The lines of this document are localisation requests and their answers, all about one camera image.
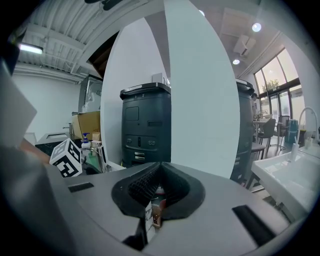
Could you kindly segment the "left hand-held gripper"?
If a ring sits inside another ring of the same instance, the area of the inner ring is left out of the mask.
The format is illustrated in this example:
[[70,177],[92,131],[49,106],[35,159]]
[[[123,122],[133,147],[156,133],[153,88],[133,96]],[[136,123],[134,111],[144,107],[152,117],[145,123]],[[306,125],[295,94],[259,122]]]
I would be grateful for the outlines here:
[[81,158],[81,150],[67,138],[53,149],[49,164],[56,166],[63,178],[76,177],[83,173]]

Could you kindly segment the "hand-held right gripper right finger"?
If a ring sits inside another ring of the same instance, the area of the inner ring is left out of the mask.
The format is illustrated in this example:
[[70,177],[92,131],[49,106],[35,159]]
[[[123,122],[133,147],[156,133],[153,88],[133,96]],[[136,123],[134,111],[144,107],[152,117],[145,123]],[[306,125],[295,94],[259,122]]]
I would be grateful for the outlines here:
[[169,167],[204,187],[201,205],[187,218],[165,220],[146,245],[148,256],[273,256],[290,239],[288,222],[234,181],[190,167]]

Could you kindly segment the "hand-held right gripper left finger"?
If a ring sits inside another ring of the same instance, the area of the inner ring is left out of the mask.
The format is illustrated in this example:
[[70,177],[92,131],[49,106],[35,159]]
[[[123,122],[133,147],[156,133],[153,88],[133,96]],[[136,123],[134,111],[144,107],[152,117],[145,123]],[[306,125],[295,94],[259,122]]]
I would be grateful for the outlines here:
[[159,252],[151,205],[159,168],[147,163],[65,179],[80,207],[76,219],[84,229],[83,244],[92,242],[102,252]]

